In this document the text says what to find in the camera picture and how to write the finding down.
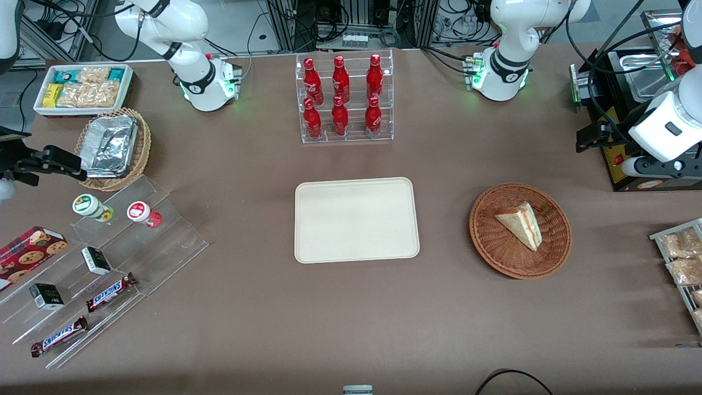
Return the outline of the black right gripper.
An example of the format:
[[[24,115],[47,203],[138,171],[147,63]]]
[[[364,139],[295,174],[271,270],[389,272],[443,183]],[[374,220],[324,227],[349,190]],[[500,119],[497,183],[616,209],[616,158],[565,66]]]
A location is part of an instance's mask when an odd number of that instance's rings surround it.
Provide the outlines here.
[[[11,180],[25,184],[38,184],[40,173],[57,173],[71,177],[78,182],[86,181],[86,172],[81,168],[70,170],[70,168],[50,167],[48,164],[52,166],[80,166],[81,158],[58,146],[46,145],[43,151],[31,153],[25,159],[19,160],[11,168]]]

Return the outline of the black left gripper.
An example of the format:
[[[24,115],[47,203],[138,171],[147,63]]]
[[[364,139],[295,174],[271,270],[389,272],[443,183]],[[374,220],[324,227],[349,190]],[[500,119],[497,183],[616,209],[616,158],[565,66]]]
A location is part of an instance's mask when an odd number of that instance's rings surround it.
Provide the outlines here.
[[[611,148],[618,145],[629,145],[631,140],[626,132],[618,127],[617,123],[601,123],[601,125],[588,125],[576,132],[577,153],[583,153],[600,146]]]

